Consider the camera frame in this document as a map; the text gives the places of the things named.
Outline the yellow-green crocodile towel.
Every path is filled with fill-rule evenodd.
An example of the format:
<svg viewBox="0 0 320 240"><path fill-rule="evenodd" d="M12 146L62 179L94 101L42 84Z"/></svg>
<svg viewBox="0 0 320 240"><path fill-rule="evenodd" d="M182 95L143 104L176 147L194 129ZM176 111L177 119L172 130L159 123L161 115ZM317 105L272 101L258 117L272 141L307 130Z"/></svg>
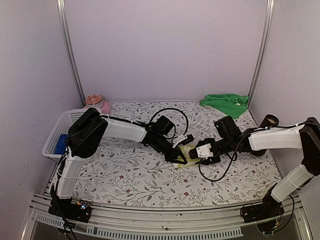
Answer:
<svg viewBox="0 0 320 240"><path fill-rule="evenodd" d="M184 157L186 158L187 164L181 164L181 163L174 163L175 168L183 168L183 167L190 167L195 164L197 164L201 159L200 158L195 158L191 159L189 156L189 151L194 149L196 146L195 145L179 145L179 148L181 152L183 153Z"/></svg>

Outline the green microfiber towel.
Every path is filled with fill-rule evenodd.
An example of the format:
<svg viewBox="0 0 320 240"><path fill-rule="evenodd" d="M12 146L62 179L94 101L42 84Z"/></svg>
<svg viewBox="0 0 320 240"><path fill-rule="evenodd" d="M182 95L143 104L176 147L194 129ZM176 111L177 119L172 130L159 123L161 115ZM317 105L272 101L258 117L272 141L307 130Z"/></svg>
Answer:
<svg viewBox="0 0 320 240"><path fill-rule="evenodd" d="M234 93L208 94L200 101L201 106L209 106L220 112L231 116L233 119L239 118L248 109L249 96Z"/></svg>

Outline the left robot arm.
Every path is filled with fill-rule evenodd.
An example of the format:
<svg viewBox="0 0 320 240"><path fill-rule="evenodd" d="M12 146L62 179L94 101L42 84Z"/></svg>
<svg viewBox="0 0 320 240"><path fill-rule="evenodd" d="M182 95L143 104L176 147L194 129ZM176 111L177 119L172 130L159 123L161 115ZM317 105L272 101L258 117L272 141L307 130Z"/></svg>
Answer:
<svg viewBox="0 0 320 240"><path fill-rule="evenodd" d="M50 189L55 209L63 217L70 217L74 213L71 200L77 177L82 165L97 151L103 138L141 143L163 154L167 162L187 164L180 145L186 145L194 138L187 131L180 136L168 137L168 133L175 127L165 116L157 121L134 122L103 115L93 107L86 110L69 128L64 140L65 150L58 161L55 180Z"/></svg>

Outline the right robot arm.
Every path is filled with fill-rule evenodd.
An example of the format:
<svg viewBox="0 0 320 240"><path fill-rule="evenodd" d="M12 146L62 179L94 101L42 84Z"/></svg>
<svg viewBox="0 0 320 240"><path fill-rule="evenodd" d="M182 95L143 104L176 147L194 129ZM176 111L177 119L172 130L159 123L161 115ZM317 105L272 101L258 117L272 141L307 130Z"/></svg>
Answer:
<svg viewBox="0 0 320 240"><path fill-rule="evenodd" d="M302 161L263 197L258 208L262 218L269 218L283 200L320 174L320 123L315 117L281 126L277 117L268 114L259 127L241 131L233 118L226 116L214 126L221 139L206 138L188 153L190 158L200 160L199 165L217 163L221 155L234 161L238 153L262 156L268 150L302 152Z"/></svg>

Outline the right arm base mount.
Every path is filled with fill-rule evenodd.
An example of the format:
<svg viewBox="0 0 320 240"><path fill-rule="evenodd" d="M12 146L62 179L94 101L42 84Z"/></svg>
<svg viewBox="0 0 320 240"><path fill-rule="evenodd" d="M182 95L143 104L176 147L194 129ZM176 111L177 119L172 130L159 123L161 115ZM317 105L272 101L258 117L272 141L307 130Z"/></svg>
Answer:
<svg viewBox="0 0 320 240"><path fill-rule="evenodd" d="M263 201L260 204L245 205L240 209L240 216L245 223L277 217L284 213L282 203L274 200Z"/></svg>

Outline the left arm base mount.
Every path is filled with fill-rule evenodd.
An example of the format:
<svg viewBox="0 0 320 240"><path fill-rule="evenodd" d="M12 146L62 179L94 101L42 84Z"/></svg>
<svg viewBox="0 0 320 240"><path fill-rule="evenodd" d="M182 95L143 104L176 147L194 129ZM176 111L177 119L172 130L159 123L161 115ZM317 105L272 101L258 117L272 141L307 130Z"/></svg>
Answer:
<svg viewBox="0 0 320 240"><path fill-rule="evenodd" d="M51 202L48 213L66 220L74 220L88 223L91 217L92 208L83 202L73 202L72 198L59 198L55 187L50 188Z"/></svg>

